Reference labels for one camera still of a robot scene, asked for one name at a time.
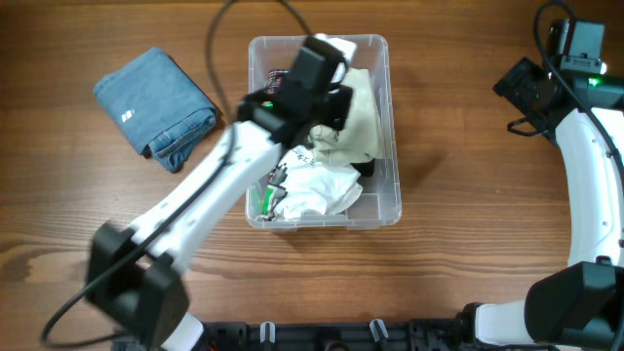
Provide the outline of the white printed t-shirt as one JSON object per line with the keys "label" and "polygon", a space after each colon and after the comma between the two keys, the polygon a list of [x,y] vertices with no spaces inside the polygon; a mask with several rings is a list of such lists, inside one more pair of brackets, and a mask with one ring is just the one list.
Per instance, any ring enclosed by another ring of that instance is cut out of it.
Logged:
{"label": "white printed t-shirt", "polygon": [[260,217],[294,221],[305,215],[338,215],[360,198],[360,176],[350,165],[329,166],[317,161],[311,150],[297,146],[268,175]]}

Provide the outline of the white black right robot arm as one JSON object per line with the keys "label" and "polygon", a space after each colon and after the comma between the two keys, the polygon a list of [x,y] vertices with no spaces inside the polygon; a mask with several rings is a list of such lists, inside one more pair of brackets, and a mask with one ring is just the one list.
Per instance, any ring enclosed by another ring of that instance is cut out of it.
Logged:
{"label": "white black right robot arm", "polygon": [[472,303],[453,340],[486,350],[623,347],[623,83],[600,71],[553,76],[522,58],[493,87],[559,147],[567,176],[567,267],[521,300]]}

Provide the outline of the red navy plaid shirt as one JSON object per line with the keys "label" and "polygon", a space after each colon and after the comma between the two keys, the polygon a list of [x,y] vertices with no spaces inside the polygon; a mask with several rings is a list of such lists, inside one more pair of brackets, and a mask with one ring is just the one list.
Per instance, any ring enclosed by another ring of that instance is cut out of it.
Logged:
{"label": "red navy plaid shirt", "polygon": [[276,94],[281,86],[282,80],[288,75],[288,70],[272,69],[267,74],[267,82],[264,91],[267,94]]}

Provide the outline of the cream cloth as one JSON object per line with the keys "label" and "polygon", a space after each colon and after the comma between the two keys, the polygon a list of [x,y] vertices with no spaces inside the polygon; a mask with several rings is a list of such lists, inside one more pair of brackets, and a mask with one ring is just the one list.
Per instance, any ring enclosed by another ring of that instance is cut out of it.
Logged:
{"label": "cream cloth", "polygon": [[350,68],[342,84],[353,90],[342,131],[319,125],[310,131],[314,159],[332,166],[367,163],[383,156],[380,117],[367,69]]}

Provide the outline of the black garment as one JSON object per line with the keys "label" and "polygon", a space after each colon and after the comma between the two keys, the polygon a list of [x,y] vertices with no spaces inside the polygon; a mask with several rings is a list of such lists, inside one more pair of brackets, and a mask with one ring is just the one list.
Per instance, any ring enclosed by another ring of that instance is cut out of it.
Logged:
{"label": "black garment", "polygon": [[371,159],[364,163],[352,163],[351,166],[360,173],[361,176],[371,177],[375,170],[375,160]]}

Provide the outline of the clear plastic storage bin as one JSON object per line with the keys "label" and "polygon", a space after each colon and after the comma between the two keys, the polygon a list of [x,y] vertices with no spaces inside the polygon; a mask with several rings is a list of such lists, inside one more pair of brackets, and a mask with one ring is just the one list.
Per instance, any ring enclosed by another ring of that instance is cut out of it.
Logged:
{"label": "clear plastic storage bin", "polygon": [[[357,45],[352,66],[366,69],[370,74],[380,129],[383,133],[383,156],[374,162],[372,176],[359,180],[363,186],[361,196],[354,205],[340,214],[311,214],[294,221],[263,221],[259,218],[259,210],[267,179],[261,178],[246,192],[246,219],[254,228],[280,231],[330,226],[345,227],[349,230],[370,230],[393,225],[401,218],[401,186],[387,42],[378,34],[352,34],[340,37]],[[263,88],[271,69],[290,67],[303,40],[302,35],[255,37],[249,45],[249,90],[254,92]]]}

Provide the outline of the blue jeans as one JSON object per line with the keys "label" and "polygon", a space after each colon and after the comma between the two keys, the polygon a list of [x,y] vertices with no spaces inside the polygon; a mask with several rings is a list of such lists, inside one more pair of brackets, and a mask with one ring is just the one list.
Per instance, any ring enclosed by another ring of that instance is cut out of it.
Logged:
{"label": "blue jeans", "polygon": [[94,95],[135,152],[171,173],[216,123],[215,106],[157,47],[104,76]]}

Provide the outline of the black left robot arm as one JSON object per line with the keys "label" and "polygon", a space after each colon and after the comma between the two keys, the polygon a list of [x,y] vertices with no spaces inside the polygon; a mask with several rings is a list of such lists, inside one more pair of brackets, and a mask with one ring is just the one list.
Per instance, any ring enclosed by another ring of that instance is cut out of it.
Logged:
{"label": "black left robot arm", "polygon": [[343,128],[342,85],[354,42],[317,34],[302,42],[275,93],[246,95],[218,146],[164,200],[128,228],[94,236],[85,297],[142,350],[192,350],[203,324],[188,312],[184,272],[241,195],[318,124]]}

